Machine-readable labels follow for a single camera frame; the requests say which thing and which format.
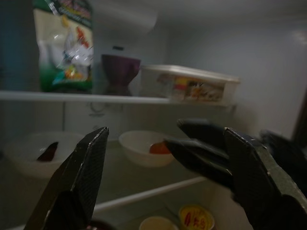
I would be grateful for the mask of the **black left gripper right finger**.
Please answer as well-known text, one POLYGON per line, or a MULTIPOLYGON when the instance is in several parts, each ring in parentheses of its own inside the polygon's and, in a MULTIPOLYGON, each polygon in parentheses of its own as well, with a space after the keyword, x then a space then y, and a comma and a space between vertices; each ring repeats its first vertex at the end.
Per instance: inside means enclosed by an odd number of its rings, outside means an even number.
POLYGON ((295 181, 253 137, 224 130, 235 195, 255 230, 305 230, 307 199, 295 181))

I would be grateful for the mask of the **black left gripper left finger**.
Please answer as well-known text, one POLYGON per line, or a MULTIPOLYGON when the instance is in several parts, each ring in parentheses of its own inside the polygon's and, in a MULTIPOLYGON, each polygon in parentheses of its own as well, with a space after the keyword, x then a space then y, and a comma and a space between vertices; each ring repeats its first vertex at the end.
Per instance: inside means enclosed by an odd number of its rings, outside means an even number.
POLYGON ((50 178, 28 219, 26 230, 84 230, 89 225, 102 180, 108 128, 80 140, 50 178))

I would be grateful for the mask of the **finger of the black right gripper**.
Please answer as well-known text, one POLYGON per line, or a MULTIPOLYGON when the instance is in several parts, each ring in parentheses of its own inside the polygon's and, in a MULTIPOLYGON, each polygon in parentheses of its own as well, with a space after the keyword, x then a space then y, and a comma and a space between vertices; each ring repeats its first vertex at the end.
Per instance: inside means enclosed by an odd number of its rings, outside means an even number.
POLYGON ((206 153, 226 153, 224 128, 206 119, 179 119, 178 128, 188 136, 181 144, 206 153))
POLYGON ((230 160, 224 151, 195 139, 167 138, 165 145, 186 169, 233 190, 230 160))

